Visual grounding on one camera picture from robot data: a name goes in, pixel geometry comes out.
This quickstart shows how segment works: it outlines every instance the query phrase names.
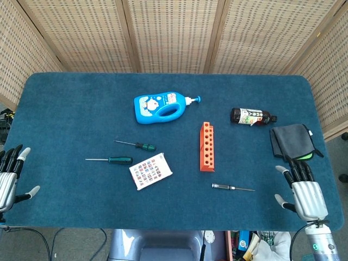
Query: gray towel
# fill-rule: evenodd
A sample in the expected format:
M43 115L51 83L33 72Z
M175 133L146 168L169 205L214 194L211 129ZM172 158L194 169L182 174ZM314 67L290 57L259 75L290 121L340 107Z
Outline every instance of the gray towel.
M303 124L274 127L270 130L270 136L274 156L283 157L285 161L286 155L291 159L300 159L313 152L324 157L324 155L314 147L312 138L309 135L309 130Z

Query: blue carpet surface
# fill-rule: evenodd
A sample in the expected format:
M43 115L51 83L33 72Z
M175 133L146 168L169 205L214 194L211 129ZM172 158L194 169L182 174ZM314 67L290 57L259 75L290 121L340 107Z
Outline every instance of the blue carpet surface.
M133 98L177 91L200 95L176 121L140 125ZM233 107L264 109L278 122L231 124ZM215 172L200 172L199 132L214 126ZM30 201L5 214L8 224L132 229L295 231L293 201L275 165L269 129L304 123L324 155L309 161L321 184L333 230L343 214L308 82L300 76L219 74L37 73L25 86L5 148L31 147L17 193L40 185ZM155 144L147 152L114 139ZM164 152L173 175L137 191L128 167L85 158L131 156L134 164ZM212 189L212 183L255 192Z

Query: floor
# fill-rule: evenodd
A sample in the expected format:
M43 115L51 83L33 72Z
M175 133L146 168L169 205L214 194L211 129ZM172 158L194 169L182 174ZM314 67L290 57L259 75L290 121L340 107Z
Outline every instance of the floor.
M341 173L348 173L348 161L346 160L348 155L348 141L345 142L338 137L329 141L327 148L331 157L335 179L337 180L344 215L348 218L348 183L343 184L338 181L338 176ZM58 228L38 228L38 230L46 237L51 247L53 235ZM106 229L105 231L107 233L107 243L103 250L96 256L95 261L107 260L112 230ZM342 260L348 257L348 248L346 247L348 241L347 234L347 223L345 223L340 231L333 233ZM104 234L99 229L67 228L57 236L52 260L89 260L102 245L103 241ZM293 252L294 261L301 261L303 256L311 253L310 245L303 233L296 239ZM47 259L45 246L38 235L27 231L3 233L0 239L0 261L38 261Z

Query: brown glass bottle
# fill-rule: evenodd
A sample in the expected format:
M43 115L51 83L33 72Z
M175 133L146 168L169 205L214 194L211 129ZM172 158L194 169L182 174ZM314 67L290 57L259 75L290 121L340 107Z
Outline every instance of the brown glass bottle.
M253 110L233 108L231 111L231 122L252 125L266 125L277 122L277 116L272 116L266 110Z

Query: blue detergent bottle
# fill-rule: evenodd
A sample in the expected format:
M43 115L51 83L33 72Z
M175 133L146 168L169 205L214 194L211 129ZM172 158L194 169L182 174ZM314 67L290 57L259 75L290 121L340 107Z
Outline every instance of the blue detergent bottle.
M200 96L192 99L174 91L141 95L134 99L136 120L140 124L173 121L184 113L191 102L200 103Z

